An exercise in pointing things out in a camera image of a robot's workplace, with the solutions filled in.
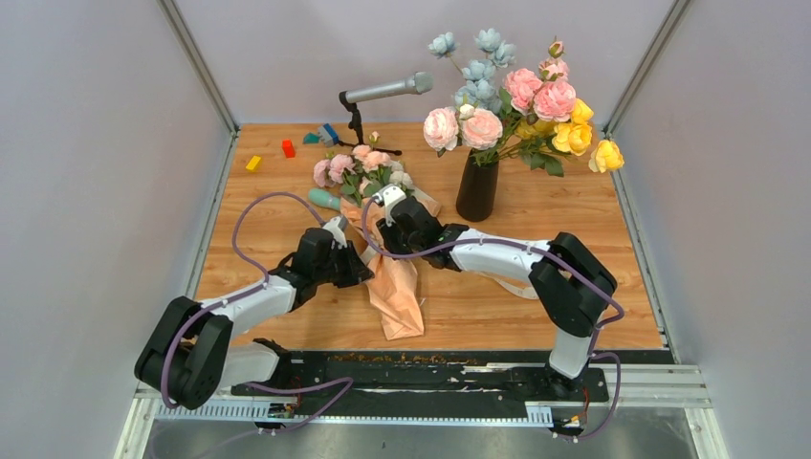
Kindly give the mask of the peach paper bouquet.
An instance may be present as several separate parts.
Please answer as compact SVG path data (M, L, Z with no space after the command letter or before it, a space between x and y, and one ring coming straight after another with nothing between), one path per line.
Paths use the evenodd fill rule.
M350 153L329 152L313 170L315 188L323 188L341 198L340 213L358 231L365 223L375 243L382 247L383 238L376 228L384 218L384 210L373 206L365 217L362 208L368 197L387 185L399 186L408 196L414 196L431 215L436 216L441 205L418 188L405 171L404 165L379 146L379 133L368 136L365 145ZM384 257L376 252L366 266L374 277L366 283L370 303L381 313L381 324L388 340L419 337L425 325L416 297L418 274L410 260Z

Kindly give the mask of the beige ribbon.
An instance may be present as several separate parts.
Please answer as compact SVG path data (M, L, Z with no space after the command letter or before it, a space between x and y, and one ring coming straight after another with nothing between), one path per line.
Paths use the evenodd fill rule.
M361 260L364 263L368 264L372 260L372 258L373 258L373 256L375 254L376 254L376 252L373 249L366 248L363 251L363 253L361 254ZM535 292L534 288L531 287L531 286L519 287L517 285L514 285L512 283L507 282L506 280L503 280L501 278L498 278L496 276L493 276L493 275L490 275L490 274L487 274L487 273L475 272L475 274L494 280L502 288L504 288L507 292L511 293L512 295L515 295L515 296L518 296L518 297L521 297L521 298L524 298L524 299L538 299L537 293Z

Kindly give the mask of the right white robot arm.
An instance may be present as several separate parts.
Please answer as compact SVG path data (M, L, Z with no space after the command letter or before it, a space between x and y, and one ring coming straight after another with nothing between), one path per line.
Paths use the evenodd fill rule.
M557 328L545 375L548 390L564 400L582 390L582 372L608 322L603 312L612 306L620 319L624 311L613 298L616 278L578 237L561 232L551 240L520 240L443 225L394 186L373 194L362 211L373 207L384 212L376 223L384 243L372 247L381 255L422 258L437 270L506 277L530 287Z

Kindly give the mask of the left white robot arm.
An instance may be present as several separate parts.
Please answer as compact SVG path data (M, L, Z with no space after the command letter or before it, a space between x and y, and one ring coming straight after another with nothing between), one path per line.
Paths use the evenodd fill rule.
M160 391L170 408L195 409L218 389L242 383L283 394L294 372L282 362L282 348L267 339L233 347L232 340L291 313L324 284L354 287L373 276L344 236L307 229L296 250L253 284L225 297L172 299L136 360L134 376Z

